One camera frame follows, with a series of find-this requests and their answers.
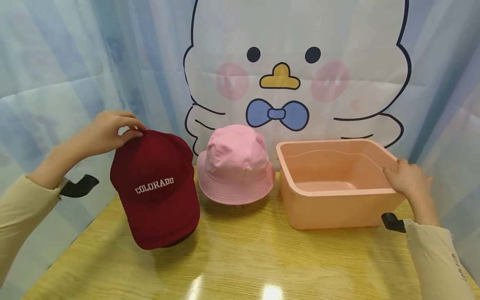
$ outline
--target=cartoon eye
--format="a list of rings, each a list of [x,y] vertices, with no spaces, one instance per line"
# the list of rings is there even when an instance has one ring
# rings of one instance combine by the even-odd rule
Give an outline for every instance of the cartoon eye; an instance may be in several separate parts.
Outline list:
[[[305,60],[307,63],[316,63],[320,59],[320,49],[317,47],[310,47],[308,48],[307,52],[305,52]]]
[[[251,62],[256,62],[260,59],[260,49],[257,47],[251,47],[247,51],[247,58]]]

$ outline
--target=beige sleeve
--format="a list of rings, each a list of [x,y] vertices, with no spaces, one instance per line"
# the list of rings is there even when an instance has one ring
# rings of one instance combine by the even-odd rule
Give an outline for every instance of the beige sleeve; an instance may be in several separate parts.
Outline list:
[[[423,300],[475,300],[449,230],[404,220]]]
[[[22,175],[0,198],[0,288],[25,240],[60,200],[65,182],[49,190]]]

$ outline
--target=pink bucket hat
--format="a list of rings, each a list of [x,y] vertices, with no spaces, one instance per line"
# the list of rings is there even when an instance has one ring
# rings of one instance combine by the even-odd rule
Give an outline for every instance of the pink bucket hat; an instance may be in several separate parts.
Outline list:
[[[197,171],[204,194],[227,205],[260,200],[275,183],[264,137],[244,125],[215,130],[207,150],[198,156]]]

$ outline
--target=blue bow tie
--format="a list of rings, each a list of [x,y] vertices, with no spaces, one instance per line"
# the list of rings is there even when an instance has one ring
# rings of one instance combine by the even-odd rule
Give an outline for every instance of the blue bow tie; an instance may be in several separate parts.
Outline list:
[[[282,108],[273,108],[263,99],[254,99],[247,106],[247,123],[250,127],[264,126],[271,120],[279,120],[292,131],[300,131],[310,117],[305,105],[298,101],[287,102]]]

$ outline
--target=curtain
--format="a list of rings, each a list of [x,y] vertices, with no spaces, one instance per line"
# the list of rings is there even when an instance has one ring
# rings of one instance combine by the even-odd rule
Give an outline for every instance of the curtain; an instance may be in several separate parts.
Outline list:
[[[435,177],[432,194],[480,280],[480,3],[475,0],[0,1],[0,192],[105,109],[205,150],[240,123],[267,141],[372,138]],[[19,299],[115,195],[112,154],[67,177],[2,299]]]

